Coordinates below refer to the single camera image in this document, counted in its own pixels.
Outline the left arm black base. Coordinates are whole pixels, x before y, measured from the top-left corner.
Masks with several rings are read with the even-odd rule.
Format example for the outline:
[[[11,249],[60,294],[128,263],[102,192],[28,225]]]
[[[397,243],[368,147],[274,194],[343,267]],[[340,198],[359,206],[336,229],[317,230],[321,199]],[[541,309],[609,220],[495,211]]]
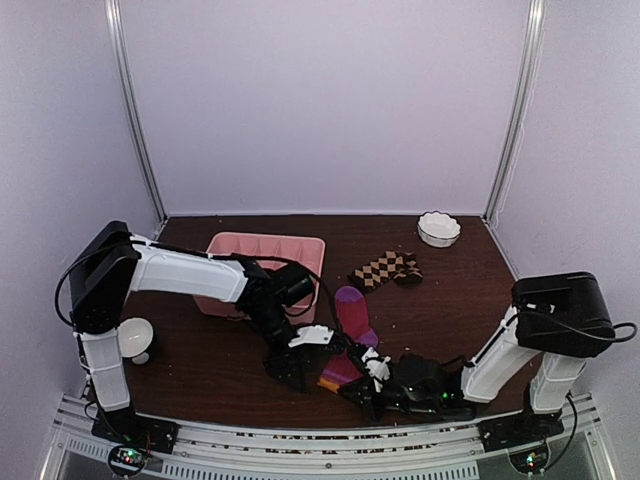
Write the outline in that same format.
[[[107,417],[99,418],[93,423],[91,434],[114,443],[171,454],[178,430],[177,423],[167,420],[144,416],[124,420]]]

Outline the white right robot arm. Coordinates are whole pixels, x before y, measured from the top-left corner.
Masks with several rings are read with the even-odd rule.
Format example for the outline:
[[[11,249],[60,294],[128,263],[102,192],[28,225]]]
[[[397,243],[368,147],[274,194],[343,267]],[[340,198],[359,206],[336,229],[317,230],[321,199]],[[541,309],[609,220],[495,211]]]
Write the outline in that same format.
[[[522,278],[511,304],[484,346],[454,371],[420,355],[398,361],[356,344],[348,358],[361,375],[338,389],[372,421],[388,411],[429,421],[467,421],[491,403],[502,387],[537,355],[538,373],[525,392],[525,407],[513,419],[519,440],[535,440],[551,424],[565,395],[595,358],[615,341],[614,327],[596,277],[573,272]]]

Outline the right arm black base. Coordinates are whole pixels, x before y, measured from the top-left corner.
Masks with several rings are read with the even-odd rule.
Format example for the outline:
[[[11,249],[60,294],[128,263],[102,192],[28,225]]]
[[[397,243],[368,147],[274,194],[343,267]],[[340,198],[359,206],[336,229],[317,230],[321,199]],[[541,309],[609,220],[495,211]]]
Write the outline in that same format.
[[[493,452],[542,442],[563,433],[564,425],[557,415],[520,412],[484,420],[477,425],[477,429],[484,451]]]

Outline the magenta purple sock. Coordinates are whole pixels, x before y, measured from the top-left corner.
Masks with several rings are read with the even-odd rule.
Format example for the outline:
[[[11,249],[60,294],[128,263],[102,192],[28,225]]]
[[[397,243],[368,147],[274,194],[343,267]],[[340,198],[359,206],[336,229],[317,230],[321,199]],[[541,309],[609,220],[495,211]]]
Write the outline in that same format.
[[[378,346],[378,336],[369,323],[364,295],[355,287],[340,287],[334,296],[336,313],[344,331],[356,342],[367,347]],[[346,353],[333,356],[322,371],[317,385],[337,394],[340,387],[362,376]]]

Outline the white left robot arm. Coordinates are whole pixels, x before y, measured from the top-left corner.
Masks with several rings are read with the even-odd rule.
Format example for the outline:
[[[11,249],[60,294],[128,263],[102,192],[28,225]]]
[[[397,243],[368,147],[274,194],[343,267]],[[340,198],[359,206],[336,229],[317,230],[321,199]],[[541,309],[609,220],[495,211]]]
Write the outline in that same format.
[[[108,223],[66,271],[71,294],[69,321],[79,336],[106,429],[123,444],[137,442],[144,424],[132,401],[118,342],[130,293],[169,292],[232,304],[260,332],[272,354],[291,360],[299,345],[318,341],[343,350],[350,342],[342,325],[294,328],[286,308],[324,283],[297,260],[280,257],[265,269],[262,256],[215,255],[138,236],[126,223]]]

